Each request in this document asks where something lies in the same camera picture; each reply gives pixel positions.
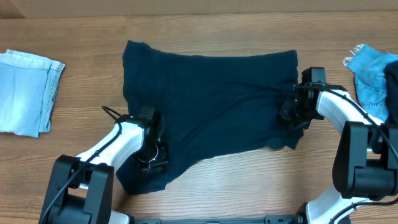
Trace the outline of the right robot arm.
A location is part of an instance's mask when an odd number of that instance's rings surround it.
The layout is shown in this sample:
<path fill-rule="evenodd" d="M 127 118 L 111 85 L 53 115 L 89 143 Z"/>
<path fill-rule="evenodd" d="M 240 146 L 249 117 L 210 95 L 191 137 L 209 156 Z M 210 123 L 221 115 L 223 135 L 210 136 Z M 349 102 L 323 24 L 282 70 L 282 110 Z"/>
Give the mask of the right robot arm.
<path fill-rule="evenodd" d="M 350 223 L 363 206 L 397 204 L 397 126 L 385 124 L 360 107 L 341 85 L 326 81 L 324 68 L 310 67 L 293 87 L 280 117 L 294 129 L 327 119 L 341 134 L 332 168 L 332 185 L 278 223 Z"/>

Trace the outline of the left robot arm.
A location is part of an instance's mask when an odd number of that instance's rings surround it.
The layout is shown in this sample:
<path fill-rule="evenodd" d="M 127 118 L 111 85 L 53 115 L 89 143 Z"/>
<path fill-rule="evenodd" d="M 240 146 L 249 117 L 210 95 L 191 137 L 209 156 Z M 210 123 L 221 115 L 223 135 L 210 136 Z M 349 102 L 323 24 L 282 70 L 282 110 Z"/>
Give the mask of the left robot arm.
<path fill-rule="evenodd" d="M 115 121 L 112 131 L 76 157 L 62 155 L 54 163 L 40 223 L 134 223 L 114 211 L 114 175 L 127 161 L 139 174 L 162 171 L 169 161 L 160 140 L 160 112 L 143 107 L 137 116 L 103 107 Z"/>

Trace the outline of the dark navy t-shirt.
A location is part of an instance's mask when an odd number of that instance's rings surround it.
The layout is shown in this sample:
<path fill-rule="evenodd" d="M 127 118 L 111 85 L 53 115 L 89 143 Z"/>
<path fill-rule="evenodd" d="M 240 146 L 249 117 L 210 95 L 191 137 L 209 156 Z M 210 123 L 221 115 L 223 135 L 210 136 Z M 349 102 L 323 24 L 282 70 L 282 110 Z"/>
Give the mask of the dark navy t-shirt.
<path fill-rule="evenodd" d="M 116 175 L 128 194 L 165 189 L 194 163 L 269 147 L 295 148 L 303 130 L 279 111 L 298 82 L 295 50 L 249 57 L 178 55 L 129 41 L 123 95 L 130 115 L 145 106 L 161 115 L 166 165 L 143 172 L 129 158 Z"/>

